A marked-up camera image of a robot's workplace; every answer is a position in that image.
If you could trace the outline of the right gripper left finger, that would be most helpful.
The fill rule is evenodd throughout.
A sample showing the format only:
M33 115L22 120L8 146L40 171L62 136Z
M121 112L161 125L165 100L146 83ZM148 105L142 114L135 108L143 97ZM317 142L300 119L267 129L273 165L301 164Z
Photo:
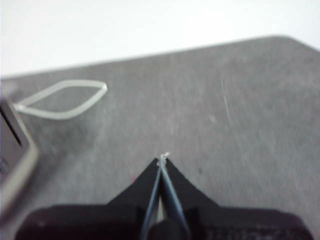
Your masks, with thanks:
M24 219L15 239L139 240L153 219L160 176L155 158L131 185L108 203L38 208Z

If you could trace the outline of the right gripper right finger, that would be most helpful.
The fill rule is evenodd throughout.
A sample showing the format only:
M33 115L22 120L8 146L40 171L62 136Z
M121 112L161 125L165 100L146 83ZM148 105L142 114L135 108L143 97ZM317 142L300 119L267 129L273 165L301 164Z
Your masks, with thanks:
M304 221L290 212L270 208L222 206L195 187L161 156L160 195L165 218L187 240L312 240Z

